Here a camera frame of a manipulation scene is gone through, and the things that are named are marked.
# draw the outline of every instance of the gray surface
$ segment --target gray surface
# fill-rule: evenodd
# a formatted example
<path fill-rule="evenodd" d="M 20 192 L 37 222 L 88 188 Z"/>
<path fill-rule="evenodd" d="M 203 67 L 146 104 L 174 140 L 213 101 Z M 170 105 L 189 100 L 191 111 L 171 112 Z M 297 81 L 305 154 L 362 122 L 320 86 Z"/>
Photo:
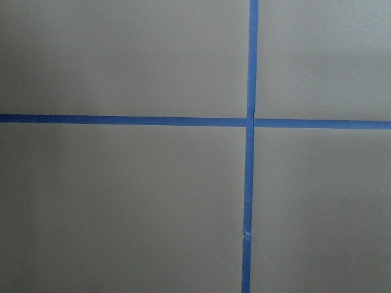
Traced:
<path fill-rule="evenodd" d="M 245 129 L 0 136 L 0 291 L 240 292 Z"/>
<path fill-rule="evenodd" d="M 257 117 L 391 119 L 391 2 L 260 0 Z"/>
<path fill-rule="evenodd" d="M 257 129 L 252 293 L 391 292 L 391 132 Z"/>
<path fill-rule="evenodd" d="M 8 0 L 0 113 L 245 117 L 248 1 Z"/>

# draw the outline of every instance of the blue line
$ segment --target blue line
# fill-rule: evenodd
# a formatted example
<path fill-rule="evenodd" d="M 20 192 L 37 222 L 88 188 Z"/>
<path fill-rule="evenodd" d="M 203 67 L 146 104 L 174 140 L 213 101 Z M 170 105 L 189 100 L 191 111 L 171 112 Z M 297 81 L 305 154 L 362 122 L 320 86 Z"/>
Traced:
<path fill-rule="evenodd" d="M 245 118 L 127 117 L 88 115 L 0 114 L 0 123 L 63 123 L 109 125 L 236 126 L 245 127 Z"/>
<path fill-rule="evenodd" d="M 255 119 L 254 125 L 268 128 L 391 129 L 391 121 L 365 120 Z"/>
<path fill-rule="evenodd" d="M 251 221 L 254 182 L 254 112 L 257 94 L 258 0 L 250 0 L 249 60 L 247 73 L 246 161 L 244 168 L 242 293 L 250 293 Z"/>

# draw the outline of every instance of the horizontal blue line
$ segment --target horizontal blue line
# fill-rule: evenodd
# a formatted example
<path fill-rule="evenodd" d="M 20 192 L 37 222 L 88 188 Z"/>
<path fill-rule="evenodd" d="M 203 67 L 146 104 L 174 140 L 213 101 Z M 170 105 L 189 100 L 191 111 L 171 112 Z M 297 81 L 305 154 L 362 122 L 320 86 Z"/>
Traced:
<path fill-rule="evenodd" d="M 391 121 L 255 119 L 254 126 L 266 128 L 391 129 Z"/>
<path fill-rule="evenodd" d="M 0 114 L 0 123 L 63 123 L 109 125 L 236 126 L 245 127 L 245 118 L 127 117 L 89 115 Z"/>

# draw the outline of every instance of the blue tape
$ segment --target blue tape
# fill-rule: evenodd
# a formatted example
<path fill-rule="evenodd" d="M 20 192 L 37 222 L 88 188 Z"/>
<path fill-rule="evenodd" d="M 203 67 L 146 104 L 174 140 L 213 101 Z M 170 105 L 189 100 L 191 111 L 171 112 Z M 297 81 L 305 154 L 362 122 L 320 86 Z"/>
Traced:
<path fill-rule="evenodd" d="M 268 128 L 391 129 L 391 121 L 255 119 L 254 126 Z"/>
<path fill-rule="evenodd" d="M 242 293 L 250 293 L 251 220 L 254 182 L 254 113 L 257 95 L 258 0 L 250 0 L 249 60 L 247 73 L 246 161 L 244 168 Z"/>
<path fill-rule="evenodd" d="M 88 115 L 0 114 L 0 123 L 64 123 L 109 125 L 236 126 L 245 127 L 245 118 L 127 117 Z"/>

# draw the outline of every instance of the vertical blue line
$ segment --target vertical blue line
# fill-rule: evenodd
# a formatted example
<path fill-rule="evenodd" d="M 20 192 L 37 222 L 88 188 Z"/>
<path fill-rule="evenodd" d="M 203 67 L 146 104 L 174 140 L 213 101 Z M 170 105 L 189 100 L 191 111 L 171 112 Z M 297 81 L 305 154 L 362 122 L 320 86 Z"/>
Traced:
<path fill-rule="evenodd" d="M 258 0 L 250 0 L 247 74 L 246 162 L 244 168 L 242 293 L 250 293 L 251 220 L 254 181 L 254 115 L 257 94 Z"/>

